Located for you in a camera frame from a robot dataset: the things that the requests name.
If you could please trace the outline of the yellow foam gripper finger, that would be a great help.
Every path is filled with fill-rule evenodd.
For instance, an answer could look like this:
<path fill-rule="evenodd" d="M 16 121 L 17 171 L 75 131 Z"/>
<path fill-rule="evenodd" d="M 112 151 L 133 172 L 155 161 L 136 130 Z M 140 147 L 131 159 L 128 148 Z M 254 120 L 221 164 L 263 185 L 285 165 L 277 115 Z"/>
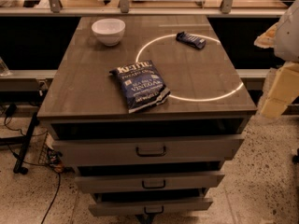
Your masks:
<path fill-rule="evenodd" d="M 276 71 L 274 82 L 266 95 L 261 115 L 276 119 L 299 96 L 299 63 L 284 63 Z"/>

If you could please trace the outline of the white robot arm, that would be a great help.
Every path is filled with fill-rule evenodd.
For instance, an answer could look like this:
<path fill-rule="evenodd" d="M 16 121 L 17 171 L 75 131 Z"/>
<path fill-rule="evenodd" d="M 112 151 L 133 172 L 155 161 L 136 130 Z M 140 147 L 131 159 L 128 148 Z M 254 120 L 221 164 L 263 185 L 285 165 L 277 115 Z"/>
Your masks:
<path fill-rule="evenodd" d="M 268 119 L 278 118 L 299 96 L 299 0 L 278 21 L 274 53 L 285 63 L 276 71 L 260 110 Z"/>

